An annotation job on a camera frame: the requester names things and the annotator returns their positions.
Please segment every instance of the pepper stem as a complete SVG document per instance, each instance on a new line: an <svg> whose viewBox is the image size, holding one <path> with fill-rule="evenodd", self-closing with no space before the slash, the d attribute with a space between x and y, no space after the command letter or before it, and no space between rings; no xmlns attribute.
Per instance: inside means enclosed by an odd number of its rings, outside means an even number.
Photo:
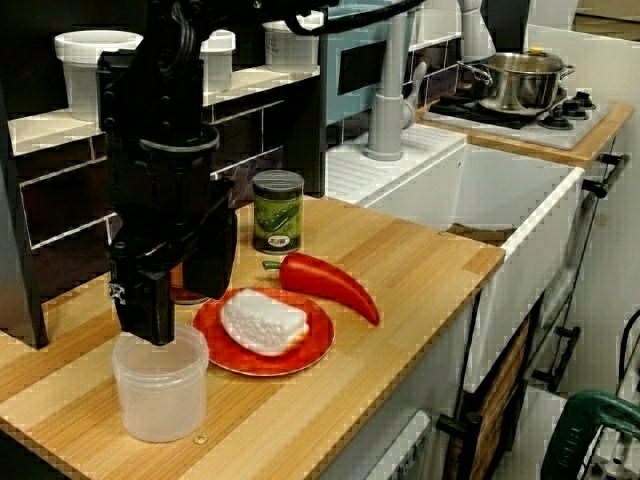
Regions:
<svg viewBox="0 0 640 480"><path fill-rule="evenodd" d="M264 261L262 262L262 268L265 270L280 270L282 264L280 262Z"/></svg>

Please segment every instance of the red plate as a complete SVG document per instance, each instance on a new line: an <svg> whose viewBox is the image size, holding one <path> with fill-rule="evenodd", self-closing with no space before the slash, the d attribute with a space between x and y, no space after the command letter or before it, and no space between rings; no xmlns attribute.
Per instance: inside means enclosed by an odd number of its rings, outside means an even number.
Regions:
<svg viewBox="0 0 640 480"><path fill-rule="evenodd" d="M286 375L307 368L320 360L333 343L333 323L315 302L307 297L276 288L252 288L307 314L309 333L294 350L279 357L265 357L247 350L233 340L220 321L222 306L240 289L229 290L220 300L209 300L202 305L193 326L200 330L209 345L209 360L232 372L251 376Z"/></svg>

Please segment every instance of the red chili pepper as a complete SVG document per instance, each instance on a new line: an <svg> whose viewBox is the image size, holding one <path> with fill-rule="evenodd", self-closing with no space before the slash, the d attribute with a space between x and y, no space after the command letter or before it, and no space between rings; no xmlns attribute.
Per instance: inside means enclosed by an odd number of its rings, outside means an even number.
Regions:
<svg viewBox="0 0 640 480"><path fill-rule="evenodd" d="M380 315L373 300L353 277L333 265L302 253L287 255L282 263L262 262L266 270L280 269L285 290L328 298L353 308L372 324Z"/></svg>

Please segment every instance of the clear plastic cup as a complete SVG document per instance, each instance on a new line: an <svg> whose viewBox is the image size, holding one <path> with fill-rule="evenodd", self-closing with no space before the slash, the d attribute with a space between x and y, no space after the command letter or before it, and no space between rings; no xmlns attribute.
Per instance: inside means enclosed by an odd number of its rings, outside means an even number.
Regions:
<svg viewBox="0 0 640 480"><path fill-rule="evenodd" d="M146 442L170 442L192 433L207 415L207 341L176 324L175 340L157 347L123 334L112 356L122 423Z"/></svg>

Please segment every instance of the black robotic arm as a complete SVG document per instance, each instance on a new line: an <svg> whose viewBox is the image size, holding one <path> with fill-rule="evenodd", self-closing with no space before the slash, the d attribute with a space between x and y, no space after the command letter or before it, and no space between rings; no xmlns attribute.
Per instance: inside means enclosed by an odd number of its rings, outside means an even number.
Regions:
<svg viewBox="0 0 640 480"><path fill-rule="evenodd" d="M123 226L108 246L111 296L122 329L155 345L174 337L169 272L183 264L184 287L221 297L235 255L233 182L211 180L216 129L201 121L202 41L237 23L285 19L300 35L337 33L407 11L403 0L379 11L300 27L296 15L338 0L151 0L136 51L98 62L100 128L106 133L111 205Z"/></svg>

